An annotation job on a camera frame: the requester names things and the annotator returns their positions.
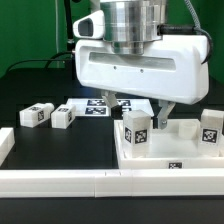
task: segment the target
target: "white platform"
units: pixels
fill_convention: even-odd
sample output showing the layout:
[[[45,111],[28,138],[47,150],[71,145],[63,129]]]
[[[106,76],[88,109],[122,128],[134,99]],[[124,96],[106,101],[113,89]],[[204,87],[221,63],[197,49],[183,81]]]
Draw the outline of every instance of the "white platform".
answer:
[[[219,146],[220,156],[198,155],[198,140],[184,140],[178,136],[179,122],[168,120],[164,130],[151,130],[148,157],[131,158],[130,146],[122,141],[123,121],[114,122],[115,143],[120,169],[168,169],[172,163],[181,163],[182,168],[224,168],[224,137]]]
[[[177,122],[169,120],[163,133],[154,131],[151,144],[155,139],[160,141],[152,158],[127,159],[124,153],[119,154],[123,149],[118,135],[120,169],[2,170],[0,198],[224,195],[224,147],[220,148],[220,157],[215,158],[196,156],[194,141],[172,144],[177,140]],[[115,122],[117,134],[121,124],[122,121]],[[161,140],[170,143],[166,142],[164,148]],[[175,157],[174,150],[179,150]],[[158,158],[165,152],[166,157]],[[183,162],[183,169],[168,169],[169,162]]]

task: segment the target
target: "white block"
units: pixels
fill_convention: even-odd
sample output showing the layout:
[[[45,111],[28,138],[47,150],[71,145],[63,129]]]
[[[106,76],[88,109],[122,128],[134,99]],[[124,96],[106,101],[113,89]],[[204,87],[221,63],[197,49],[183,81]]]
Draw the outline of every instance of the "white block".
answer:
[[[151,117],[142,110],[124,113],[124,140],[132,146],[149,142]]]
[[[146,157],[149,153],[151,116],[142,110],[123,115],[123,144],[129,158]]]
[[[37,103],[19,112],[20,125],[33,128],[38,124],[48,120],[54,110],[52,103]]]
[[[75,119],[75,106],[62,104],[51,114],[52,128],[66,129]]]
[[[131,195],[131,170],[108,170],[95,176],[95,197]]]
[[[203,110],[198,139],[198,153],[205,156],[219,156],[219,143],[222,135],[224,112]]]
[[[223,169],[133,170],[132,196],[223,195]]]
[[[2,128],[0,130],[0,166],[15,144],[13,128]]]
[[[4,170],[0,197],[94,197],[91,170]]]

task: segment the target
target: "black table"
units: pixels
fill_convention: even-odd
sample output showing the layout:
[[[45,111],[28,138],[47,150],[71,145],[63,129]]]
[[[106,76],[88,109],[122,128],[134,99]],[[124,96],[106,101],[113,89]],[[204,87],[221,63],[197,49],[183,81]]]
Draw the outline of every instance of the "black table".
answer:
[[[203,108],[224,110],[224,87],[193,106],[178,104],[171,118],[200,118]],[[65,69],[16,69],[0,79],[0,127],[15,128],[16,145],[1,169],[117,169],[111,118],[76,118],[67,130],[50,121],[20,127],[18,113],[35,103],[56,107],[68,98],[99,98]],[[120,94],[121,98],[133,98]],[[158,111],[156,101],[153,109]],[[0,223],[223,223],[223,196],[0,199]]]

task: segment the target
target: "white tray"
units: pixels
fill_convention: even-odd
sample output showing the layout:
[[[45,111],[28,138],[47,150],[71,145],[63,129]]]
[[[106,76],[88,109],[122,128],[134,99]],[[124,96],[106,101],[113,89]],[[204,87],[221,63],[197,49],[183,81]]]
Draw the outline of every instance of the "white tray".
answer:
[[[114,122],[117,159],[120,169],[224,168],[224,137],[219,145],[219,157],[201,156],[198,140],[183,140],[178,136],[179,122],[169,120],[164,130],[151,130],[148,157],[131,158],[130,147],[123,142],[123,121]]]

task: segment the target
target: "metal cylinder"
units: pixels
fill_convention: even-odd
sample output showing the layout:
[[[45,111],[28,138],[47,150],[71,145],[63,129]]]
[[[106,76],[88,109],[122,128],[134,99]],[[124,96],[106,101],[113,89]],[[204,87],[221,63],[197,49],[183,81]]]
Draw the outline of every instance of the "metal cylinder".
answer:
[[[166,22],[167,0],[101,0],[104,40],[118,54],[143,54],[144,42],[158,40],[157,26]]]

